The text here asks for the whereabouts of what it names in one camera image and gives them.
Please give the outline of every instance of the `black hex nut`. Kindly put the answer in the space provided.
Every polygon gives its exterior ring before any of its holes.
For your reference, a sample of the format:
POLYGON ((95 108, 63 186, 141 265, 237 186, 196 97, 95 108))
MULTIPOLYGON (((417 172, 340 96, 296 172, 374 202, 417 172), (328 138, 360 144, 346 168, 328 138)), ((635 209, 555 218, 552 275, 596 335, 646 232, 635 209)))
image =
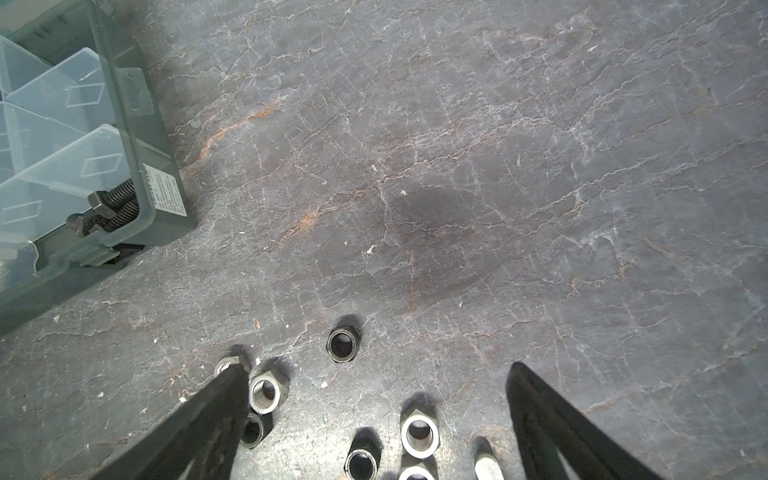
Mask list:
POLYGON ((374 439, 357 435, 352 440, 344 462, 344 473, 348 480, 373 480, 379 472, 382 458, 381 448, 374 439))
POLYGON ((328 335, 326 350, 336 363, 349 362, 357 355, 360 334, 353 326, 338 326, 328 335))
POLYGON ((255 412, 248 412, 245 419, 245 429, 243 436, 240 437, 240 443, 247 449, 253 449, 272 432, 272 414, 259 415, 255 412))

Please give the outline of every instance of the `storage box label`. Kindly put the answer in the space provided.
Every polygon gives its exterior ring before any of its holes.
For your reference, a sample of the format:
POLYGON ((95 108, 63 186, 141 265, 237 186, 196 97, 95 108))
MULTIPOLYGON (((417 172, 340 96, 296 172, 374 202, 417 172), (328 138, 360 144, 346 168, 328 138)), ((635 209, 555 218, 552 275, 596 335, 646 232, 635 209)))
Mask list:
POLYGON ((154 207, 163 212, 186 217, 187 209, 184 208, 184 201, 181 199, 179 185, 174 176, 147 164, 144 164, 144 169, 147 171, 149 191, 154 207))

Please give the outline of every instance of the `bolt head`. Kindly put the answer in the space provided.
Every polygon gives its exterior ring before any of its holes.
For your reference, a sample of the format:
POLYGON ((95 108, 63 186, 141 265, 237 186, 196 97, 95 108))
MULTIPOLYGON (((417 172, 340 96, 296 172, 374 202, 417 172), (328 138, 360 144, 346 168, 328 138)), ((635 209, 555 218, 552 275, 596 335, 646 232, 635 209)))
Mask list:
POLYGON ((95 191, 94 193, 88 195, 88 203, 91 205, 91 208, 94 209, 94 212, 110 220, 114 218, 115 215, 117 215, 117 212, 112 210, 107 206, 107 204, 104 203, 104 196, 106 194, 107 192, 103 190, 95 191))

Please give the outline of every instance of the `silver hex nut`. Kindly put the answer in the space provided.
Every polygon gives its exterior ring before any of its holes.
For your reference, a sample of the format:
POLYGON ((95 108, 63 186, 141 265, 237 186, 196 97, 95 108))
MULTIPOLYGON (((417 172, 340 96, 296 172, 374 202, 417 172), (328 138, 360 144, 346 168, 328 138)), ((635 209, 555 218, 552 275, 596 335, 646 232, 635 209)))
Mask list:
POLYGON ((273 412, 287 396, 288 378, 276 369, 255 375, 248 382, 248 402, 259 415, 273 412))
POLYGON ((400 422, 402 447, 414 458, 427 458, 440 446, 437 419, 414 407, 400 422))
POLYGON ((216 364, 216 369, 214 370, 214 377, 219 376, 220 373, 235 364, 242 365, 245 373, 250 373, 250 362, 248 361, 248 357, 241 353, 240 355, 235 356, 225 356, 219 360, 216 364))

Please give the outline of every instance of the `rust-colored vein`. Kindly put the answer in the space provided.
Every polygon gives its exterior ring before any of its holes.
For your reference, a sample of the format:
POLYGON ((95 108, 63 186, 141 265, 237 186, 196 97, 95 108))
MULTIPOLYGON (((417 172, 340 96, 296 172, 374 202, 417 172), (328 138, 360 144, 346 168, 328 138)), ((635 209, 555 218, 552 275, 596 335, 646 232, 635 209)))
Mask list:
POLYGON ((667 260, 669 260, 670 262, 680 262, 680 258, 678 258, 677 255, 675 255, 674 253, 670 252, 669 250, 663 248, 658 243, 655 243, 654 241, 652 241, 650 238, 646 237, 642 233, 639 233, 638 236, 652 250, 656 250, 658 253, 661 253, 662 255, 664 255, 667 258, 667 260))
POLYGON ((360 198, 367 197, 373 192, 378 191, 379 187, 381 187, 383 184, 391 180, 404 178, 406 176, 407 171, 408 171, 408 168, 406 168, 405 170, 397 174, 386 175, 378 179, 373 184, 373 186, 366 189, 356 188, 348 192, 334 194, 328 201, 321 204, 319 207, 315 208, 314 210, 310 210, 306 212, 304 215, 302 215, 301 218, 299 219, 299 222, 293 225, 288 230, 286 230, 283 236, 275 242, 275 244, 272 246, 272 248, 269 249, 269 251, 270 252, 277 251, 283 245, 283 242, 285 240, 288 240, 289 238, 293 237, 294 235, 298 235, 299 233, 308 231, 310 228, 312 228, 315 222, 317 222, 317 219, 320 218, 322 215, 341 210, 342 208, 359 200, 360 198), (336 202, 337 197, 346 197, 346 199, 344 201, 336 202))
POLYGON ((208 160, 208 157, 210 156, 210 149, 219 140, 221 140, 224 137, 224 135, 226 135, 232 130, 237 130, 238 128, 242 127, 243 125, 253 120, 254 118, 269 117, 271 114, 275 113, 275 111, 277 111, 280 108, 280 105, 282 103, 283 103, 283 98, 282 97, 277 98, 275 101, 269 103, 261 110, 255 111, 252 114, 249 114, 241 118, 235 123, 221 128, 218 132, 206 138, 205 142, 203 142, 203 147, 200 148, 200 153, 197 155, 197 159, 195 159, 194 162, 192 162, 186 168, 184 168, 184 174, 189 177, 199 174, 207 165, 207 160, 208 160))

